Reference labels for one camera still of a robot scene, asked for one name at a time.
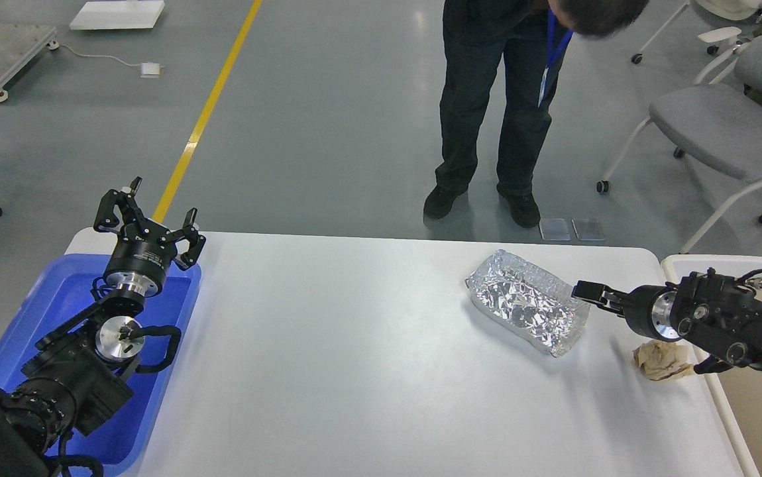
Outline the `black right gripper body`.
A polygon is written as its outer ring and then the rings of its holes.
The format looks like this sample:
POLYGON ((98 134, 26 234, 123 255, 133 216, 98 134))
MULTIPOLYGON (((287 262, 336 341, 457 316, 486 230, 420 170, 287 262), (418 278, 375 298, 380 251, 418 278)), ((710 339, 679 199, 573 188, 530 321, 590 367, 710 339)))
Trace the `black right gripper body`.
POLYGON ((681 339, 670 323, 676 291, 657 285, 641 285, 622 299, 624 320, 633 332, 649 339, 673 343, 681 339))

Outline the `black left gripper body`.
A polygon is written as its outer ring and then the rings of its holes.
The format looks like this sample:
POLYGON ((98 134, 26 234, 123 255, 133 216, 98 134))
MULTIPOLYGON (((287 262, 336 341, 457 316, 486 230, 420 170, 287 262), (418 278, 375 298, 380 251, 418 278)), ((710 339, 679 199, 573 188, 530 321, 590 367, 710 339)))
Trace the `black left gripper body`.
POLYGON ((177 250, 160 242, 169 229, 160 224, 148 225, 146 229, 148 232, 140 231, 136 223, 121 226, 103 280, 115 289, 127 287, 152 297, 161 293, 177 250))

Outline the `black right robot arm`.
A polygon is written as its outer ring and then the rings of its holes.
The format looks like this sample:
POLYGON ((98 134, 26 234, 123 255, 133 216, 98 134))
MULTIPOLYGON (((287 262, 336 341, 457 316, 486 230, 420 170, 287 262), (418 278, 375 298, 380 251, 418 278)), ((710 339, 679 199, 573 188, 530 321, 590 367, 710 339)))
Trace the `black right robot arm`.
POLYGON ((762 372, 762 270, 741 277, 709 268, 680 283, 641 285, 626 293, 605 284, 579 281, 571 295, 624 318, 633 332, 674 343, 684 339, 708 357, 699 374, 752 368, 762 372))

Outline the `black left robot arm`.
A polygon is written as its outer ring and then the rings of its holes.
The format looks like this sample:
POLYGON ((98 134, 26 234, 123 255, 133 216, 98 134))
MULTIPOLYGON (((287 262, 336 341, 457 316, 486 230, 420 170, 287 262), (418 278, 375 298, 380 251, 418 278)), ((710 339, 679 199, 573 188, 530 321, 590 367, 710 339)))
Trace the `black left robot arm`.
POLYGON ((157 374, 177 356, 181 329, 136 317, 161 293, 172 264, 193 268, 206 239, 196 208, 177 230, 146 217, 135 199, 141 181, 111 188, 97 208, 93 228, 117 243, 93 282, 93 302, 36 341, 20 386, 0 389, 0 476, 69 476, 74 467, 102 476, 102 462, 68 453, 68 441, 96 431, 133 398, 133 374, 157 374))

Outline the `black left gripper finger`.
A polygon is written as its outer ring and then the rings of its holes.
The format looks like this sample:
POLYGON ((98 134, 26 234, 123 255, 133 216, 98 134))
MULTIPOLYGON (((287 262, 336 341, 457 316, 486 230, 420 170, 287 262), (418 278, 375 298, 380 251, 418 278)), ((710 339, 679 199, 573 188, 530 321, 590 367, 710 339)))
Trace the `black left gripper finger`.
POLYGON ((103 194, 97 206, 93 230, 114 235, 147 235, 147 220, 135 199, 141 183, 141 176, 136 176, 124 190, 111 188, 103 194))
POLYGON ((166 250, 169 258, 182 271, 192 268, 197 264, 206 237, 202 235, 195 220, 198 208, 191 208, 182 223, 181 229, 166 233, 166 250))

